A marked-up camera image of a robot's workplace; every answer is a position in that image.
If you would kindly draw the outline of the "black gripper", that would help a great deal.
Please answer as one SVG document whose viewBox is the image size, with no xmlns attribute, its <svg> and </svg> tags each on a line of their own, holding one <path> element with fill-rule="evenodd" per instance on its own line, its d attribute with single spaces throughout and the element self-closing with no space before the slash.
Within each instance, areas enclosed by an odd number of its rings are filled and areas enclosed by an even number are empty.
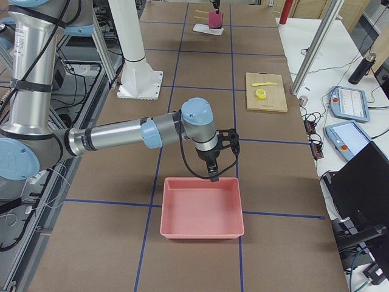
<svg viewBox="0 0 389 292">
<path fill-rule="evenodd" d="M 207 151 L 197 149 L 196 151 L 199 158 L 206 162 L 209 180 L 211 182 L 219 181 L 218 165 L 216 160 L 217 157 L 220 155 L 220 150 L 215 148 Z"/>
</svg>

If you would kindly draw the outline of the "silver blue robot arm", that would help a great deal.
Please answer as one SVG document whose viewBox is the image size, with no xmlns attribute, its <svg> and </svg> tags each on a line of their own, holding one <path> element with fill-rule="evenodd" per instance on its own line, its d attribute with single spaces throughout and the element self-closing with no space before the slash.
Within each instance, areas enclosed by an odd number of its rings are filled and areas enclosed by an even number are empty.
<svg viewBox="0 0 389 292">
<path fill-rule="evenodd" d="M 10 112 L 1 125 L 1 176 L 19 181 L 89 151 L 143 142 L 160 148 L 191 139 L 207 165 L 207 179 L 220 175 L 216 159 L 221 132 L 205 99 L 186 101 L 175 113 L 86 129 L 53 130 L 48 118 L 57 37 L 94 28 L 91 1 L 11 1 L 15 20 Z"/>
</svg>

